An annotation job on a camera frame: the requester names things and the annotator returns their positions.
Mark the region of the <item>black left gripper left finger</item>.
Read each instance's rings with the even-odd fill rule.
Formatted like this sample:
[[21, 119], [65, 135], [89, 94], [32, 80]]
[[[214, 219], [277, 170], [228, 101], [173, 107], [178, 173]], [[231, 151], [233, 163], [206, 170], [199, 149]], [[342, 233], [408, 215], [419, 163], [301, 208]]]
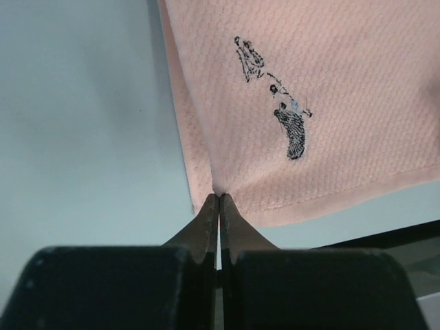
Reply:
[[36, 252], [2, 329], [212, 329], [219, 198], [160, 246], [51, 246]]

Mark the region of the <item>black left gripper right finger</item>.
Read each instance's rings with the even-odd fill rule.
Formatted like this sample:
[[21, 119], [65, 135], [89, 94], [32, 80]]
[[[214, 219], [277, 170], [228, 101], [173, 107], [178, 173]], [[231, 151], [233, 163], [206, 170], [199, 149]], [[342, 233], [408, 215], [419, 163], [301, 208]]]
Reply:
[[226, 329], [427, 329], [403, 266], [388, 253], [432, 224], [315, 249], [283, 250], [219, 200]]

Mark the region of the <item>light pink embroidered towel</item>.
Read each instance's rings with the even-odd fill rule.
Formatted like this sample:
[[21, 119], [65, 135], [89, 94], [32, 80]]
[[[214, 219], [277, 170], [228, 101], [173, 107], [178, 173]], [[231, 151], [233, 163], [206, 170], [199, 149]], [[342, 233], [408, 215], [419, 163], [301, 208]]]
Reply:
[[160, 1], [194, 211], [255, 226], [439, 179], [438, 1]]

